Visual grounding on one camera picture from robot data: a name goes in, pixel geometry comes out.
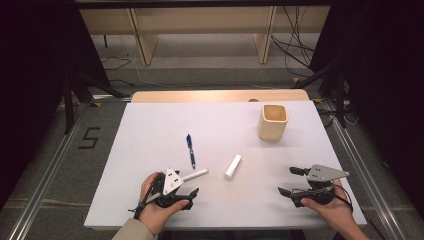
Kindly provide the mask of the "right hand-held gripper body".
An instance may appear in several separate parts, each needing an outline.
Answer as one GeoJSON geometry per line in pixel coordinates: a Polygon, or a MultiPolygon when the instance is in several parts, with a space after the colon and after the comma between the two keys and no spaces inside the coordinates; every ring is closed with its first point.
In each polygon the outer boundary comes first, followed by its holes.
{"type": "Polygon", "coordinates": [[[290,199],[296,207],[303,207],[301,203],[303,198],[312,199],[321,205],[329,204],[335,198],[333,180],[350,175],[347,171],[319,164],[314,164],[308,169],[310,169],[310,172],[306,178],[310,188],[308,190],[292,190],[293,196],[290,199]]]}

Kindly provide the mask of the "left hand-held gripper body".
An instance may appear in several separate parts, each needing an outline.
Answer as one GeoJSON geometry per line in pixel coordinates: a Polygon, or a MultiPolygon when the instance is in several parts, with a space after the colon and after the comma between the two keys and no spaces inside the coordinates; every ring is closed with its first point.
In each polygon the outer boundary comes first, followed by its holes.
{"type": "MultiPolygon", "coordinates": [[[[177,176],[173,169],[168,168],[165,173],[160,172],[152,185],[153,196],[156,196],[154,202],[161,208],[168,208],[174,203],[184,200],[183,195],[178,195],[177,191],[183,184],[182,178],[177,176]]],[[[193,200],[184,207],[184,210],[190,210],[193,206],[193,200]]]]}

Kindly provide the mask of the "blue pen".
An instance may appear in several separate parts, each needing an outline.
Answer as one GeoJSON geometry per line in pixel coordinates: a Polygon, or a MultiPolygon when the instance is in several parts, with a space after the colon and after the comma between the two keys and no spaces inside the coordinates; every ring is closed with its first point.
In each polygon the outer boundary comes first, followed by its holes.
{"type": "Polygon", "coordinates": [[[191,139],[191,135],[187,134],[186,136],[186,143],[189,149],[189,155],[190,155],[190,161],[191,161],[191,165],[193,169],[196,169],[196,160],[195,160],[195,155],[194,155],[194,151],[193,151],[193,145],[192,145],[192,139],[191,139]]]}

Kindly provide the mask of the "beige pen holder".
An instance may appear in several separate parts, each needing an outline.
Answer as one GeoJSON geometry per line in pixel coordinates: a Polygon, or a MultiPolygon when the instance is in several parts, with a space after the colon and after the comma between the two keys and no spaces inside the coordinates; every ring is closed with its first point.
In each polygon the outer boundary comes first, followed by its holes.
{"type": "Polygon", "coordinates": [[[264,105],[259,117],[258,136],[262,140],[279,141],[287,123],[288,113],[283,105],[264,105]]]}

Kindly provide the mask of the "person's right hand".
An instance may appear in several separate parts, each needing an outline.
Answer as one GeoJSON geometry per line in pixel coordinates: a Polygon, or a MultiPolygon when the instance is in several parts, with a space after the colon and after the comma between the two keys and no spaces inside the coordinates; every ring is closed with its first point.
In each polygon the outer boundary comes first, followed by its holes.
{"type": "Polygon", "coordinates": [[[347,196],[341,189],[341,181],[339,179],[335,179],[333,180],[333,183],[336,185],[334,192],[337,196],[339,196],[339,199],[334,198],[329,204],[326,205],[321,205],[309,198],[303,198],[301,200],[301,203],[305,207],[316,211],[326,221],[327,224],[328,220],[335,220],[336,218],[353,218],[350,207],[344,203],[344,200],[347,199],[347,196]]]}

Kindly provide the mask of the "person's left hand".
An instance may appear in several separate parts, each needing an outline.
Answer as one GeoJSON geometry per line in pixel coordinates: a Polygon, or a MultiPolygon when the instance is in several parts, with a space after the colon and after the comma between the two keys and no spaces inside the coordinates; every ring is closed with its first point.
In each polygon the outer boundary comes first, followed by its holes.
{"type": "MultiPolygon", "coordinates": [[[[139,201],[143,201],[149,195],[148,190],[157,175],[157,172],[153,172],[144,180],[141,185],[139,201]]],[[[188,200],[180,200],[168,208],[161,208],[155,203],[150,203],[140,213],[138,220],[146,225],[150,232],[156,236],[162,231],[171,216],[182,210],[188,203],[188,200]]]]}

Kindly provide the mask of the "white table board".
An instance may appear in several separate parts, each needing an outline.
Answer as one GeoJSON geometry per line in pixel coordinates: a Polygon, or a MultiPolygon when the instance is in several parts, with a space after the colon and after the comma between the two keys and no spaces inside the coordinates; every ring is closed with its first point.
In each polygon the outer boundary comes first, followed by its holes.
{"type": "Polygon", "coordinates": [[[307,180],[290,167],[320,164],[339,168],[315,105],[287,101],[288,124],[277,142],[258,136],[260,102],[130,103],[126,106],[85,225],[118,229],[131,218],[140,185],[167,168],[186,176],[209,173],[183,184],[186,195],[199,188],[190,210],[175,214],[169,230],[241,230],[320,228],[314,211],[297,208],[280,195],[283,189],[306,189],[307,180]],[[191,135],[196,169],[192,168],[191,135]],[[224,173],[236,154],[242,156],[231,179],[224,173]]]}

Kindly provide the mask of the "black tripod stand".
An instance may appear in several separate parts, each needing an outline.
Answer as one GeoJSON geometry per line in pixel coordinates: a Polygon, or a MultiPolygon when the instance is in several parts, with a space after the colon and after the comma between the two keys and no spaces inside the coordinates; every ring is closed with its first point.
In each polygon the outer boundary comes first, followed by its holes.
{"type": "Polygon", "coordinates": [[[72,94],[75,94],[77,99],[82,103],[90,103],[93,100],[93,95],[88,87],[94,86],[116,98],[129,98],[129,94],[121,93],[112,89],[104,83],[96,81],[90,76],[82,72],[70,72],[63,80],[63,99],[66,113],[65,134],[68,134],[74,125],[74,111],[72,94]]]}
{"type": "Polygon", "coordinates": [[[321,87],[319,88],[319,94],[321,96],[326,97],[330,94],[330,86],[333,86],[333,88],[336,90],[335,115],[341,126],[345,128],[346,123],[344,120],[344,79],[342,76],[342,70],[340,68],[339,61],[331,61],[327,66],[317,71],[312,76],[308,77],[306,80],[300,81],[299,83],[295,83],[292,86],[292,89],[303,89],[304,87],[310,85],[318,79],[323,80],[321,87]]]}

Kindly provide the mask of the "light wooden table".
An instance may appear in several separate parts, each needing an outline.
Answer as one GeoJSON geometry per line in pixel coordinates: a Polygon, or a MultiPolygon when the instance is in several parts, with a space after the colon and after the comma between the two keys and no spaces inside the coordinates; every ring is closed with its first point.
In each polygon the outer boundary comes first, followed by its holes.
{"type": "Polygon", "coordinates": [[[308,101],[309,96],[302,89],[271,90],[189,90],[189,91],[139,91],[132,103],[182,103],[182,102],[260,102],[269,101],[308,101]]]}

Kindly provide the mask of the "black curtain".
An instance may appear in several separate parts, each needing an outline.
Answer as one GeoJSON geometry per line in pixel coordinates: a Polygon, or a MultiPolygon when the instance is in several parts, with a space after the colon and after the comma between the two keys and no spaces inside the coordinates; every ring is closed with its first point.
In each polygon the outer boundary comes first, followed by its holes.
{"type": "Polygon", "coordinates": [[[75,0],[0,0],[0,210],[73,72],[109,84],[75,0]]]}
{"type": "Polygon", "coordinates": [[[344,54],[349,94],[377,149],[424,217],[424,0],[331,0],[311,68],[344,54]]]}

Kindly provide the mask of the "light wooden background desk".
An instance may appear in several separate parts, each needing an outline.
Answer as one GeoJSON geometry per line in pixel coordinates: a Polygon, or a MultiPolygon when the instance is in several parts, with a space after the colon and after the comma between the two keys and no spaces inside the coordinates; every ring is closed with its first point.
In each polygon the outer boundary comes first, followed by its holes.
{"type": "Polygon", "coordinates": [[[86,9],[81,12],[92,35],[132,35],[143,65],[151,63],[161,34],[234,34],[254,37],[258,60],[268,58],[273,33],[319,33],[328,6],[193,7],[86,9]]]}

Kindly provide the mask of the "aluminium floor rail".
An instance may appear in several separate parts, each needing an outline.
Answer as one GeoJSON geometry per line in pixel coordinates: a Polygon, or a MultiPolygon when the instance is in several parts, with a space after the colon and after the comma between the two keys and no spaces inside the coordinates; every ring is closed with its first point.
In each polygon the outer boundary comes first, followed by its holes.
{"type": "Polygon", "coordinates": [[[43,204],[43,200],[47,195],[70,145],[75,138],[76,132],[79,130],[81,119],[89,109],[88,104],[80,104],[76,109],[74,125],[68,133],[61,135],[59,145],[55,148],[54,155],[49,159],[46,169],[43,171],[42,177],[36,181],[36,187],[28,199],[18,200],[15,198],[7,201],[7,206],[12,209],[21,209],[21,213],[10,233],[7,240],[24,240],[43,204]]]}
{"type": "Polygon", "coordinates": [[[361,181],[361,184],[372,203],[373,209],[378,215],[382,226],[388,235],[387,240],[405,240],[406,235],[401,228],[400,222],[390,208],[389,203],[383,196],[382,191],[379,189],[376,178],[374,177],[374,172],[366,166],[366,162],[363,160],[357,146],[352,140],[348,132],[348,128],[342,123],[344,115],[338,115],[336,107],[329,99],[324,100],[323,104],[328,111],[334,112],[334,115],[332,116],[333,127],[339,140],[343,144],[347,155],[349,156],[351,165],[355,169],[356,176],[361,181]]]}

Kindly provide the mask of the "short aluminium rail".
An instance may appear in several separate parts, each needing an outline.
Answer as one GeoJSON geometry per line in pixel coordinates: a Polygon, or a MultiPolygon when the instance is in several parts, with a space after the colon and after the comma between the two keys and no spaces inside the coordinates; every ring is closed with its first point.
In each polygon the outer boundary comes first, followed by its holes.
{"type": "Polygon", "coordinates": [[[119,97],[115,97],[113,95],[109,95],[109,94],[95,94],[93,95],[93,101],[95,102],[131,102],[132,98],[130,97],[123,97],[123,98],[119,98],[119,97]]]}

